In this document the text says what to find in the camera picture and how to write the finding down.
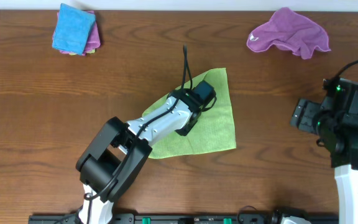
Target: green connector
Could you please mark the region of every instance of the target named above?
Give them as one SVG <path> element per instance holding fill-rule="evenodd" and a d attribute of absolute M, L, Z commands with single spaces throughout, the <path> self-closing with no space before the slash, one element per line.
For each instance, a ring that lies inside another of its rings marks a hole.
<path fill-rule="evenodd" d="M 224 218 L 223 219 L 223 224 L 232 224 L 231 223 L 231 218 Z"/>
<path fill-rule="evenodd" d="M 142 224 L 150 224 L 151 223 L 151 219 L 150 218 L 143 218 L 142 219 Z"/>

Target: purple cloth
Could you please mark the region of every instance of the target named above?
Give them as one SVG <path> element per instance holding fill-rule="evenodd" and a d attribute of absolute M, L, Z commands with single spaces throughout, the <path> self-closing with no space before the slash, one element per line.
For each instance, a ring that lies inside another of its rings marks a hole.
<path fill-rule="evenodd" d="M 92 31 L 88 37 L 88 40 L 86 41 L 84 52 L 81 54 L 82 56 L 85 56 L 85 53 L 97 49 L 100 47 L 100 38 L 99 38 L 99 32 L 98 32 L 98 25 L 95 22 L 94 26 L 92 28 Z M 72 54 L 73 52 L 68 52 L 65 50 L 60 50 L 60 53 L 62 54 Z"/>
<path fill-rule="evenodd" d="M 268 22 L 258 26 L 250 34 L 247 46 L 253 52 L 263 52 L 276 45 L 280 50 L 291 50 L 302 59 L 309 59 L 314 50 L 328 52 L 327 32 L 305 16 L 284 7 Z"/>

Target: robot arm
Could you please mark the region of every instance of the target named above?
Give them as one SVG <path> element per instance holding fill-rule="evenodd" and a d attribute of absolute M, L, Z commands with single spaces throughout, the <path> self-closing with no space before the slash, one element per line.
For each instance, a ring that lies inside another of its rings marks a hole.
<path fill-rule="evenodd" d="M 291 125 L 319 136 L 331 153 L 339 193 L 339 223 L 358 223 L 358 83 L 325 80 L 323 102 L 300 99 Z"/>
<path fill-rule="evenodd" d="M 186 136 L 212 99 L 216 100 L 213 87 L 202 81 L 193 90 L 185 89 L 184 94 L 181 90 L 171 92 L 165 104 L 142 118 L 126 123 L 118 118 L 110 119 L 76 164 L 86 193 L 78 222 L 109 223 L 114 202 L 135 181 L 152 151 L 151 146 L 174 131 Z M 122 162 L 107 149 L 109 145 L 126 154 Z"/>

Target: wood grain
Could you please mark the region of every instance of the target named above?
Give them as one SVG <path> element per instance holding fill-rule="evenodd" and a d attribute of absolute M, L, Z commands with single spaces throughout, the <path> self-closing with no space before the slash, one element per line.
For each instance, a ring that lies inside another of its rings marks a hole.
<path fill-rule="evenodd" d="M 56 11 L 0 11 L 0 223 L 77 209 L 76 160 L 109 118 L 137 118 L 179 85 L 183 43 L 193 74 L 227 68 L 237 149 L 149 159 L 116 208 L 337 212 L 328 152 L 289 120 L 299 97 L 322 100 L 322 79 L 358 59 L 358 13 L 303 14 L 326 29 L 332 52 L 251 52 L 247 36 L 271 12 L 98 11 L 103 46 L 74 57 L 51 48 Z M 358 66 L 346 75 L 358 81 Z"/>

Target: microfiber cloth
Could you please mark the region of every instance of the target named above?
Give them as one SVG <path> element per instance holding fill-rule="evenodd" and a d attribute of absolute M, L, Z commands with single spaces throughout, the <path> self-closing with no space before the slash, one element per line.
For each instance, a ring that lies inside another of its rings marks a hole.
<path fill-rule="evenodd" d="M 302 59 L 311 58 L 314 50 L 331 50 L 327 32 L 321 26 L 287 7 L 274 12 L 272 18 L 254 29 L 247 40 L 253 52 L 266 51 L 272 45 L 280 50 L 291 50 Z"/>
<path fill-rule="evenodd" d="M 95 20 L 94 14 L 61 4 L 52 47 L 82 54 Z"/>
<path fill-rule="evenodd" d="M 227 85 L 225 68 L 215 68 L 193 78 L 193 86 L 205 80 L 212 85 L 216 92 L 216 103 L 208 111 L 202 112 L 197 123 L 187 134 L 180 136 L 176 132 L 169 134 L 156 144 L 150 154 L 152 159 L 163 159 L 173 156 L 203 154 L 218 152 L 236 147 L 236 135 L 234 132 L 234 120 Z M 185 88 L 190 87 L 190 82 L 185 83 Z M 147 110 L 143 116 L 162 106 L 167 100 L 163 96 Z"/>
<path fill-rule="evenodd" d="M 86 41 L 84 52 L 81 55 L 85 56 L 85 53 L 92 54 L 92 53 L 94 53 L 94 50 L 97 49 L 98 47 L 100 47 L 100 38 L 99 38 L 99 32 L 98 32 L 98 24 L 97 24 L 97 22 L 95 22 L 93 25 L 92 31 L 88 37 L 88 40 Z M 69 52 L 66 50 L 60 50 L 60 53 L 76 55 L 76 53 Z"/>

